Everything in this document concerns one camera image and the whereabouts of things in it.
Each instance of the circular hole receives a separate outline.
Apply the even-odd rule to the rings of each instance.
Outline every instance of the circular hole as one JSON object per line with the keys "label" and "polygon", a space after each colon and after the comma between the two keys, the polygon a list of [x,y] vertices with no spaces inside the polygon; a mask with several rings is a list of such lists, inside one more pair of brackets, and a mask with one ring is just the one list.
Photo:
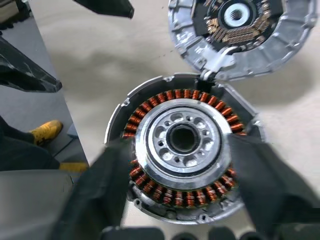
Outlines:
{"label": "circular hole", "polygon": [[196,144],[196,134],[190,127],[180,126],[172,130],[170,142],[172,147],[179,152],[191,151]]}
{"label": "circular hole", "polygon": [[203,130],[203,131],[202,131],[202,134],[203,134],[204,136],[208,136],[209,133],[210,133],[210,132],[209,132],[208,130]]}
{"label": "circular hole", "polygon": [[241,10],[236,9],[231,13],[231,18],[235,21],[239,21],[243,16],[243,13]]}

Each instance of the leg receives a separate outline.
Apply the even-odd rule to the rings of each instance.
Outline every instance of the leg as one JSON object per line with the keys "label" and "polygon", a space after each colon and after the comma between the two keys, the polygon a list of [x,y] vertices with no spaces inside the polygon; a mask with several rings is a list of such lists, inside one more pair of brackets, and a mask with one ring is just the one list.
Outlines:
{"label": "leg", "polygon": [[2,129],[3,135],[13,139],[18,139],[28,143],[34,143],[35,138],[32,133],[19,131],[9,126],[6,121],[0,116],[0,129]]}
{"label": "leg", "polygon": [[0,136],[0,171],[59,169],[50,153],[32,143]]}

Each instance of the black plastic part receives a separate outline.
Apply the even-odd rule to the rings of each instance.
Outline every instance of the black plastic part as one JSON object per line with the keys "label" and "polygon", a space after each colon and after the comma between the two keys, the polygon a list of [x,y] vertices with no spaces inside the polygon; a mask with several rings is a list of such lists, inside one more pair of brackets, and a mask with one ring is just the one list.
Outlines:
{"label": "black plastic part", "polygon": [[289,223],[319,223],[320,200],[304,180],[258,138],[230,134],[241,198],[256,230],[272,237]]}
{"label": "black plastic part", "polygon": [[135,9],[128,0],[74,0],[91,11],[101,15],[111,15],[132,19]]}
{"label": "black plastic part", "polygon": [[94,240],[104,228],[120,225],[132,153],[132,139],[109,144],[77,181],[49,239]]}
{"label": "black plastic part", "polygon": [[43,93],[55,93],[62,88],[59,80],[2,37],[0,37],[0,85],[25,92]]}
{"label": "black plastic part", "polygon": [[183,232],[174,236],[172,240],[198,240],[198,239],[195,236],[193,236],[191,233]]}
{"label": "black plastic part", "polygon": [[108,227],[103,230],[100,240],[165,240],[165,236],[160,229],[155,227],[123,229]]}

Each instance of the yellow shoe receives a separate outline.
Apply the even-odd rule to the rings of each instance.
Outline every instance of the yellow shoe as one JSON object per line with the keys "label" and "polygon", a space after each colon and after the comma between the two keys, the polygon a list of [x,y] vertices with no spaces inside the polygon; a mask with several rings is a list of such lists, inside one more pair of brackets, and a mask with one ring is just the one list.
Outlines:
{"label": "yellow shoe", "polygon": [[70,173],[83,173],[89,168],[85,162],[62,162],[60,163],[60,170],[67,171]]}
{"label": "yellow shoe", "polygon": [[55,139],[60,133],[63,124],[58,120],[48,121],[45,124],[30,131],[34,136],[34,144],[42,146]]}

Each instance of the bolt hole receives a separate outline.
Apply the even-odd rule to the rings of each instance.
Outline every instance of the bolt hole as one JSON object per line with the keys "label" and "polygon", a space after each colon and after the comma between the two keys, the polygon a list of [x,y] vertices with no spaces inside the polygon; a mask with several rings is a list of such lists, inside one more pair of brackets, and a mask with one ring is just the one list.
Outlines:
{"label": "bolt hole", "polygon": [[209,135],[209,131],[208,131],[208,130],[203,130],[203,131],[202,131],[202,134],[203,134],[204,136],[208,136],[208,135]]}

